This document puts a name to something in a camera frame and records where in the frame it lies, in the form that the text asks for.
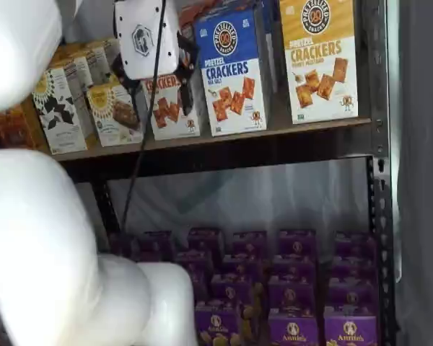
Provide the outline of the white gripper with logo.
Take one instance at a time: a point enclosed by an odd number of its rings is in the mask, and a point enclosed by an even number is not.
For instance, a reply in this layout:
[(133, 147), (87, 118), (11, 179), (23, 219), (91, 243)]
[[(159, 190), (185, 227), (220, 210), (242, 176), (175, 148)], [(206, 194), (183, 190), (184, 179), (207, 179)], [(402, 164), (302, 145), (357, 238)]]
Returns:
[(174, 1), (116, 1), (115, 28), (121, 57), (111, 70), (131, 97), (134, 114), (140, 121), (136, 102), (139, 81), (172, 74), (180, 82), (183, 114), (193, 108), (191, 78), (198, 62), (199, 48), (179, 32)]

